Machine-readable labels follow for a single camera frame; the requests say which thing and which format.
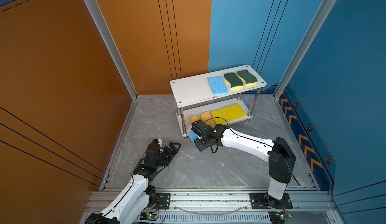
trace dark green scouring pad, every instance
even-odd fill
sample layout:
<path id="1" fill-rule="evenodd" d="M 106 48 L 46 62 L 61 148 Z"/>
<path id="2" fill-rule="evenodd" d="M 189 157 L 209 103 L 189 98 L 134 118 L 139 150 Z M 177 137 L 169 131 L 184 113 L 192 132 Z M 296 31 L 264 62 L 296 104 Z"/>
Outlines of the dark green scouring pad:
<path id="1" fill-rule="evenodd" d="M 237 75 L 243 81 L 245 86 L 251 86 L 251 85 L 256 85 L 258 83 L 258 79 L 253 76 L 248 70 L 242 70 L 238 71 Z"/>
<path id="2" fill-rule="evenodd" d="M 244 86 L 241 79 L 234 72 L 225 73 L 224 78 L 229 83 L 231 90 L 240 89 Z"/>

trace shelf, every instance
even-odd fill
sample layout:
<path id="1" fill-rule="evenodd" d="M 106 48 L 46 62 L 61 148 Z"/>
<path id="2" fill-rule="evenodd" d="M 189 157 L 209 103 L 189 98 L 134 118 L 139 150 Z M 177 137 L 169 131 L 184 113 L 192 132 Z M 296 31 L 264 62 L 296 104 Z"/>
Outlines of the shelf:
<path id="1" fill-rule="evenodd" d="M 202 114 L 204 112 L 210 112 L 212 110 L 216 110 L 216 109 L 220 109 L 222 107 L 233 105 L 235 103 L 239 104 L 239 106 L 246 113 L 249 112 L 249 109 L 247 108 L 245 103 L 242 100 L 237 100 L 237 98 L 232 98 L 232 99 L 228 99 L 228 100 L 224 100 L 224 101 L 220 101 L 220 102 L 215 102 L 215 103 L 212 103 L 212 104 L 204 105 L 204 106 L 201 106 L 201 107 L 195 107 L 195 108 L 192 108 L 192 109 L 184 110 L 183 112 L 184 112 L 185 125 L 186 125 L 186 131 L 187 131 L 186 135 L 182 134 L 182 118 L 181 118 L 181 115 L 179 116 L 176 113 L 178 124 L 180 125 L 180 130 L 181 130 L 182 136 L 186 137 L 186 136 L 188 136 L 188 133 L 191 132 L 191 130 L 190 130 L 191 129 L 190 116 L 198 115 L 198 118 L 200 119 L 200 114 Z M 237 119 L 237 120 L 234 120 L 234 121 L 230 121 L 230 122 L 228 122 L 228 124 L 233 124 L 233 123 L 237 123 L 237 122 L 240 122 L 240 121 L 243 121 L 243 120 L 248 120 L 248 119 L 250 119 L 252 117 L 253 117 L 253 115 L 252 116 L 248 116 L 247 115 L 247 116 L 245 116 L 243 118 L 240 118 L 240 119 Z"/>
<path id="2" fill-rule="evenodd" d="M 224 74 L 228 72 L 237 72 L 241 70 L 248 70 L 252 75 L 258 79 L 258 83 L 253 86 L 244 86 L 242 89 L 231 90 L 230 85 L 225 83 L 228 88 L 228 93 L 221 95 L 213 95 L 212 88 L 209 85 L 208 77 L 221 76 L 224 79 Z M 193 104 L 198 104 L 208 100 L 214 100 L 221 97 L 226 97 L 233 94 L 238 94 L 245 91 L 258 89 L 265 87 L 267 83 L 258 73 L 253 70 L 250 65 L 244 65 L 239 67 L 232 67 L 216 72 L 208 72 L 201 75 L 180 78 L 170 81 L 170 86 L 173 91 L 174 98 L 176 99 L 177 107 L 186 107 Z"/>

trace blue sponge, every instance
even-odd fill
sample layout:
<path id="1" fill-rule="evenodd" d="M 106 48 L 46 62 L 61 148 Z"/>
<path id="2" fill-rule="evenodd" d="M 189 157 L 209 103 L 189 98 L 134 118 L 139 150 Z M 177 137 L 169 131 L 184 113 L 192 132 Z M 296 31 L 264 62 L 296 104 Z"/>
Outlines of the blue sponge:
<path id="1" fill-rule="evenodd" d="M 228 92 L 224 80 L 222 77 L 208 77 L 210 87 L 212 88 L 214 95 L 225 94 Z"/>
<path id="2" fill-rule="evenodd" d="M 191 139 L 191 141 L 193 142 L 193 144 L 194 144 L 194 141 L 196 139 L 198 139 L 198 136 L 194 132 L 189 132 L 188 136 Z"/>

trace top shelf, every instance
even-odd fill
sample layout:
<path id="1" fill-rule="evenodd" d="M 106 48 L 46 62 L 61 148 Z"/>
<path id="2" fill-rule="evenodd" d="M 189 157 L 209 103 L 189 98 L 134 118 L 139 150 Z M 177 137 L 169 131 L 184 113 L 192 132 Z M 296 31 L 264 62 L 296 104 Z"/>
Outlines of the top shelf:
<path id="1" fill-rule="evenodd" d="M 253 86 L 243 86 L 241 89 L 230 90 L 230 85 L 225 83 L 228 88 L 228 93 L 221 95 L 214 95 L 212 88 L 209 85 L 208 77 L 217 77 L 220 76 L 225 82 L 224 74 L 228 72 L 237 72 L 241 70 L 248 70 L 252 75 L 258 79 L 258 83 Z M 216 72 L 208 72 L 205 74 L 200 74 L 191 77 L 184 77 L 176 80 L 170 81 L 170 86 L 173 91 L 174 99 L 176 99 L 177 107 L 186 107 L 193 104 L 198 104 L 208 100 L 214 100 L 221 97 L 226 97 L 229 95 L 238 94 L 245 91 L 250 91 L 258 89 L 260 87 L 265 87 L 267 83 L 264 81 L 258 73 L 253 70 L 250 65 L 243 65 L 239 67 L 232 67 Z"/>

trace orange chevron arrow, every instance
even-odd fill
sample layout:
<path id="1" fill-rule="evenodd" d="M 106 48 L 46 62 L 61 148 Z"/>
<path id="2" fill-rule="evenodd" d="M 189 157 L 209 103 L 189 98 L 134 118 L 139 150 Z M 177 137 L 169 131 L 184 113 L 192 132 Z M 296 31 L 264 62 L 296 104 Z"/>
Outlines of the orange chevron arrow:
<path id="1" fill-rule="evenodd" d="M 315 151 L 313 149 L 311 149 L 310 147 L 308 146 L 304 146 L 304 156 L 307 158 L 307 150 L 311 151 L 312 153 L 315 154 Z"/>
<path id="2" fill-rule="evenodd" d="M 281 100 L 281 108 L 283 108 L 283 102 L 288 102 L 288 100 L 287 99 L 282 99 Z"/>
<path id="3" fill-rule="evenodd" d="M 316 160 L 312 159 L 311 158 L 311 171 L 313 172 L 313 164 L 317 164 L 319 165 L 321 168 L 323 168 L 323 166 L 321 165 L 321 163 L 317 162 Z"/>
<path id="4" fill-rule="evenodd" d="M 306 136 L 304 136 L 304 135 L 299 135 L 299 146 L 302 146 L 302 144 L 301 144 L 302 139 L 308 141 L 308 138 L 307 138 Z"/>
<path id="5" fill-rule="evenodd" d="M 289 120 L 288 120 L 288 122 L 289 122 L 289 124 L 291 125 L 291 119 L 298 119 L 296 116 L 293 116 L 293 115 L 289 115 Z"/>
<path id="6" fill-rule="evenodd" d="M 286 115 L 286 117 L 287 117 L 287 110 L 292 110 L 292 108 L 291 108 L 291 107 L 285 107 L 284 109 L 285 109 L 285 112 L 284 112 L 284 114 L 285 114 L 285 115 Z"/>

